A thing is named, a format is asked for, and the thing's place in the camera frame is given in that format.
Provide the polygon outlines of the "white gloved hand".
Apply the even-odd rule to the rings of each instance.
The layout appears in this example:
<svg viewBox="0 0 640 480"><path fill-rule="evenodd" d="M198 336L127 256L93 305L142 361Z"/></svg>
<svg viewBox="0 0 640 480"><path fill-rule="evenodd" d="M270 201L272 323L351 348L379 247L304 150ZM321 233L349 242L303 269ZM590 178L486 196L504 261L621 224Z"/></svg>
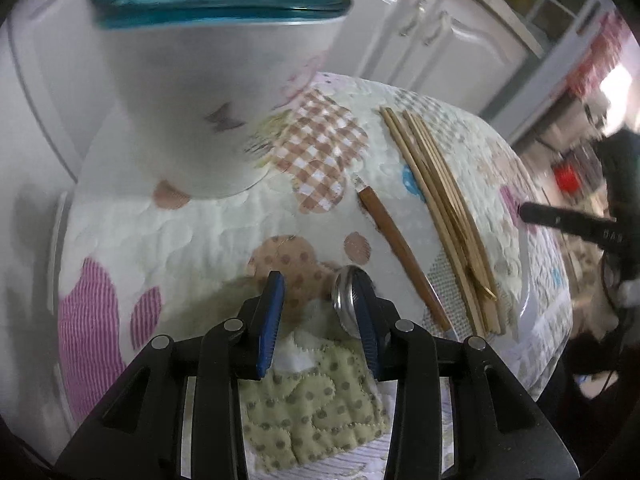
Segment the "white gloved hand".
<svg viewBox="0 0 640 480"><path fill-rule="evenodd" d="M618 284L615 291L615 304L616 307L624 309L640 307L640 278Z"/></svg>

